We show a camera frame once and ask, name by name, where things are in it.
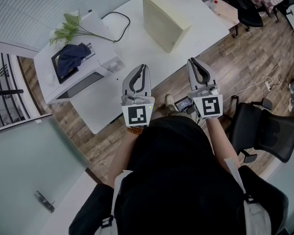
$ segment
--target green plant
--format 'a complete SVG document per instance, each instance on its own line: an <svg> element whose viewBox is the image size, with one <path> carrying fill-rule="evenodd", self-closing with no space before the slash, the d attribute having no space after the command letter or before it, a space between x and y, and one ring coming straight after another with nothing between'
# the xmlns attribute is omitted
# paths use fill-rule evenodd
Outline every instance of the green plant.
<svg viewBox="0 0 294 235"><path fill-rule="evenodd" d="M115 42L114 40L111 40L109 38L105 38L99 35L96 35L86 29L84 29L82 26L80 26L80 13L79 11L72 12L72 13L64 13L65 22L61 23L61 26L57 29L55 29L53 32L51 32L51 38L50 38L50 45L61 43L66 45L69 41L72 40L75 36L94 36L94 37L100 37L106 40L109 40L111 42Z"/></svg>

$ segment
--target wooden floor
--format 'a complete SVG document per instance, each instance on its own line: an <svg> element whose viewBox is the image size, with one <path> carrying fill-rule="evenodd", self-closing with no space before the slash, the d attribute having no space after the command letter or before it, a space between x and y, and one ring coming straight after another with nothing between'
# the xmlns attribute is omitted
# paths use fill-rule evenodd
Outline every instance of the wooden floor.
<svg viewBox="0 0 294 235"><path fill-rule="evenodd" d="M290 81L294 77L294 35L286 19L281 14L279 17L280 23L275 23L275 18L264 17L265 26L251 28L250 32L246 32L244 27L240 26L240 34L236 39L233 39L230 34L199 56L200 60L206 62L216 72L223 99L263 81L280 60L279 66L269 74L273 82L279 82L279 74L282 80ZM105 182L115 150L126 130L123 117L94 135L71 103L46 105L40 91L33 60L21 58L21 64L42 112L52 113L55 116L67 135L91 161L91 170ZM166 94L172 94L175 100L179 100L190 90L187 69L184 66L152 91L152 96L156 99L153 118L166 114L164 107ZM257 101L266 97L273 102L272 113L281 116L290 115L288 111L290 91L287 83L281 83L268 92L262 82L238 95L241 102ZM234 109L231 99L224 102L224 111L228 115L232 116ZM222 118L220 121L224 128L229 125L229 122ZM257 174L261 174L274 157L262 151L257 151L257 154L257 160L249 166Z"/></svg>

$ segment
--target white cable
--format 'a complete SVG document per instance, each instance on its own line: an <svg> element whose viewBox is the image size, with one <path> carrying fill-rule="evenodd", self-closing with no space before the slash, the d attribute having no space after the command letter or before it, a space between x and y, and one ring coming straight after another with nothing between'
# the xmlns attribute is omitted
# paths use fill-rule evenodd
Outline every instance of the white cable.
<svg viewBox="0 0 294 235"><path fill-rule="evenodd" d="M247 88L245 88L245 89L243 89L243 90L240 90L240 91L236 92L235 94L233 94L233 95L231 95L231 96L234 96L234 95L236 95L236 94L238 94L238 93L240 93L240 92L242 92L242 91L245 91L245 90L247 90L247 89L249 89L249 88L251 88L251 87L253 87L253 86L256 86L256 85L258 85L258 84L264 83L264 82L266 82L266 79L267 79L267 78L270 78L270 79L271 79L271 83L272 83L273 80L272 80L272 78L269 77L268 75L269 75L271 72L273 72L273 71L274 71L274 70L280 65L281 60L282 60L282 57L283 57L283 54L284 54L284 51L286 50L286 47L287 47L287 45L285 45L285 47L284 47L284 50L283 50L283 52L282 52L281 58L280 58L280 60L279 60L279 63L276 65L276 67L273 68L273 70L271 70L271 71L265 76L265 79L264 79L263 81L261 81L261 82L259 82L259 83L257 83L257 84L253 84L253 85L251 85L251 86L248 86Z"/></svg>

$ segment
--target shoe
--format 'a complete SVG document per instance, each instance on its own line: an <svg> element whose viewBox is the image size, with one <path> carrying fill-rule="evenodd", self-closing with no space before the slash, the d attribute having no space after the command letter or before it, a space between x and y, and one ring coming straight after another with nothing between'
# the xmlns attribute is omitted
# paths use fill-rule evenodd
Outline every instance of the shoe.
<svg viewBox="0 0 294 235"><path fill-rule="evenodd" d="M290 98L289 100L289 112L291 112L293 109L293 106L292 106L292 98Z"/></svg>
<svg viewBox="0 0 294 235"><path fill-rule="evenodd" d="M289 84L289 88L290 88L291 94L294 94L294 91L291 89L291 84Z"/></svg>
<svg viewBox="0 0 294 235"><path fill-rule="evenodd" d="M167 94L167 95L166 95L166 98L165 98L165 104L166 104L167 107L168 107L169 105L173 105L174 108L177 110L177 108L176 108L175 105L174 105L174 98L173 98L173 96L171 96L170 94Z"/></svg>

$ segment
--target black shirt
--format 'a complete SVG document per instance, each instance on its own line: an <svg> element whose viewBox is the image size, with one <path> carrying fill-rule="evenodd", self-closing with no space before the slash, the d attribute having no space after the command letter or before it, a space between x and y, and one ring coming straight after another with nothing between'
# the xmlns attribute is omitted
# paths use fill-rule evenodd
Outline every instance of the black shirt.
<svg viewBox="0 0 294 235"><path fill-rule="evenodd" d="M208 138L191 119L173 116L152 121L137 138L127 169L133 172L123 180L115 208L119 235L245 234L243 192L216 161ZM286 198L272 186L271 191L260 192L268 183L247 166L239 172L254 198L265 198L266 203L266 194L279 202ZM97 185L69 233L93 235L110 216L112 196L111 187ZM287 204L284 201L278 208L287 210ZM270 218L274 234L281 221L272 223L276 218L271 214Z"/></svg>

